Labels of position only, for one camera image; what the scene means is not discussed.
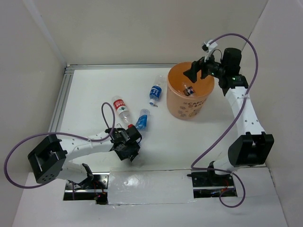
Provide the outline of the dark label bottle black cap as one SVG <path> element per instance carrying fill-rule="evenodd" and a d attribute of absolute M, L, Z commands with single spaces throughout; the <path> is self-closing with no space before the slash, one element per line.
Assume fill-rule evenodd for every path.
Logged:
<path fill-rule="evenodd" d="M 191 82 L 182 82 L 182 93 L 187 97 L 197 97 L 194 90 L 193 84 Z"/>

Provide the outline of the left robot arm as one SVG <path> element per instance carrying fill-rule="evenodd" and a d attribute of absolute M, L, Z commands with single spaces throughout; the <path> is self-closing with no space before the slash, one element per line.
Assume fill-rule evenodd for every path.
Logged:
<path fill-rule="evenodd" d="M 54 134 L 46 136 L 27 157 L 38 184 L 63 179 L 87 189 L 96 178 L 89 165 L 73 163 L 74 159 L 113 151 L 121 161 L 133 161 L 139 154 L 141 139 L 135 126 L 106 129 L 84 140 L 60 139 Z"/>

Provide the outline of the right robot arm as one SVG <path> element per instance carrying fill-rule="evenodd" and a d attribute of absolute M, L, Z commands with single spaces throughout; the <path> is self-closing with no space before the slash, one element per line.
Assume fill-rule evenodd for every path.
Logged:
<path fill-rule="evenodd" d="M 240 74 L 240 62 L 241 51 L 227 48 L 220 62 L 216 62 L 213 55 L 203 57 L 192 62 L 190 69 L 183 73 L 192 82 L 197 81 L 198 72 L 201 72 L 201 79 L 217 78 L 236 120 L 238 138 L 225 157 L 211 162 L 208 167 L 206 179 L 213 186 L 225 183 L 229 172 L 264 164 L 274 144 L 273 135 L 267 134 L 258 121 L 248 94 L 248 82 Z"/>

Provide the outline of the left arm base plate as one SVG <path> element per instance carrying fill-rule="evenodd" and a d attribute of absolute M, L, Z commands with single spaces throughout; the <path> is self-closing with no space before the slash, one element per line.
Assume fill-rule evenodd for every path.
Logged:
<path fill-rule="evenodd" d="M 64 201 L 93 201 L 99 205 L 107 205 L 109 172 L 95 172 L 94 179 L 82 188 L 79 184 L 67 181 L 64 190 Z"/>

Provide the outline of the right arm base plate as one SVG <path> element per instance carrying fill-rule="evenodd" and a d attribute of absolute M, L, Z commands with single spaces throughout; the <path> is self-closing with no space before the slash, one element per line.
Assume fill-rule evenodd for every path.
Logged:
<path fill-rule="evenodd" d="M 193 195 L 198 198 L 237 197 L 231 175 L 216 175 L 214 171 L 192 171 L 187 174 L 192 180 Z"/>

